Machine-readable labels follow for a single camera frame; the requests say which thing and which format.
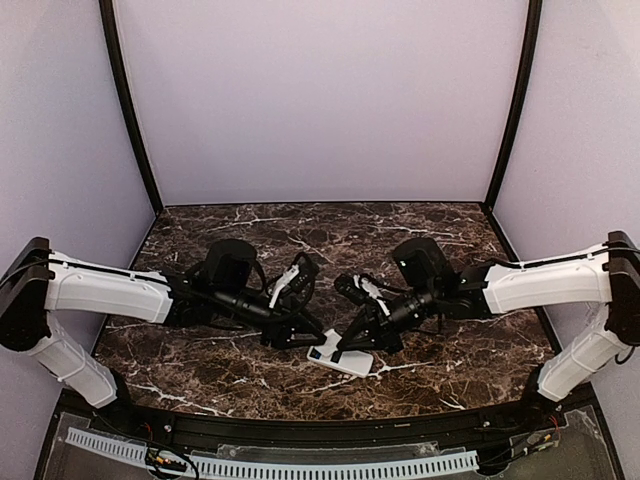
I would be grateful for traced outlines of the white red remote control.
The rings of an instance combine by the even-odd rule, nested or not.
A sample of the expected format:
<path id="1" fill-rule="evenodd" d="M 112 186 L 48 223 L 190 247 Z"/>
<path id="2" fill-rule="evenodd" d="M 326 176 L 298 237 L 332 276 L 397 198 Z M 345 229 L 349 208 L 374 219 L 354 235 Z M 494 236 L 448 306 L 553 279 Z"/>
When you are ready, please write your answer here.
<path id="1" fill-rule="evenodd" d="M 374 361 L 374 357 L 371 354 L 361 351 L 340 354 L 337 349 L 329 349 L 323 345 L 313 348 L 320 351 L 326 357 L 326 360 L 311 362 L 358 378 L 365 378 L 370 373 Z"/>

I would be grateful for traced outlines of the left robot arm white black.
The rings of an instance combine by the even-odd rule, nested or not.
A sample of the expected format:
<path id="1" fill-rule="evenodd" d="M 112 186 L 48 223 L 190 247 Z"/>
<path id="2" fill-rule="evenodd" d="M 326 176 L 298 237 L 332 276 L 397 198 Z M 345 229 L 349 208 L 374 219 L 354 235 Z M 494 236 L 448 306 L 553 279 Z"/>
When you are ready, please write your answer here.
<path id="1" fill-rule="evenodd" d="M 31 239 L 1 278 L 1 345 L 35 358 L 95 409 L 128 399 L 117 374 L 98 363 L 56 320 L 57 311 L 119 315 L 165 327 L 216 325 L 224 317 L 260 331 L 278 350 L 325 342 L 308 312 L 318 268 L 304 252 L 274 280 L 263 275 L 256 249 L 240 239 L 214 242 L 184 273 L 140 272 L 87 263 Z"/>

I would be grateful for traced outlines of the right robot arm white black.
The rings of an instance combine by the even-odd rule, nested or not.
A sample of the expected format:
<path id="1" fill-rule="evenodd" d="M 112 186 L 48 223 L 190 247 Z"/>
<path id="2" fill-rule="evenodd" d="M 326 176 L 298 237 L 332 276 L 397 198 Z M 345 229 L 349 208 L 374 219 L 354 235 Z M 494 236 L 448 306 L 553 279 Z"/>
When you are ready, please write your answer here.
<path id="1" fill-rule="evenodd" d="M 586 250 L 529 262 L 488 261 L 455 270 L 432 238 L 397 246 L 392 258 L 408 288 L 392 299 L 368 275 L 341 275 L 336 290 L 361 310 L 340 351 L 403 348 L 402 333 L 430 317 L 489 319 L 511 311 L 591 302 L 593 322 L 532 375 L 532 400 L 558 403 L 609 360 L 639 344 L 639 251 L 622 231 Z"/>

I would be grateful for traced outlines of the white battery cover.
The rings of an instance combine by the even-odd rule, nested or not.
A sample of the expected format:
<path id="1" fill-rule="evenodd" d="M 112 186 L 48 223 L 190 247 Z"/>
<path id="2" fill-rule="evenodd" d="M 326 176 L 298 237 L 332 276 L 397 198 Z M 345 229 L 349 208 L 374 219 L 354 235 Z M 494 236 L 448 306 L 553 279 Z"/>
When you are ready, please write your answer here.
<path id="1" fill-rule="evenodd" d="M 324 333 L 326 339 L 325 339 L 325 343 L 323 344 L 324 347 L 327 347 L 329 349 L 337 349 L 338 348 L 338 344 L 340 343 L 340 341 L 342 340 L 342 336 L 337 333 L 334 329 L 329 329 Z"/>

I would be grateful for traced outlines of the blue battery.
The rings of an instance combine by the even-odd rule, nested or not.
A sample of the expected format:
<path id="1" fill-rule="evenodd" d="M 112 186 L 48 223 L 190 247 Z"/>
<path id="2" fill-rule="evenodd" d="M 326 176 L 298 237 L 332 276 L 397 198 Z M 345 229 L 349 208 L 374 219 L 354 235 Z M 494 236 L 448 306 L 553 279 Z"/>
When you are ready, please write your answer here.
<path id="1" fill-rule="evenodd" d="M 318 351 L 317 349 L 315 349 L 313 347 L 311 347 L 309 349 L 309 351 L 307 353 L 307 358 L 310 361 L 318 361 L 318 362 L 326 360 L 326 357 L 320 351 Z"/>

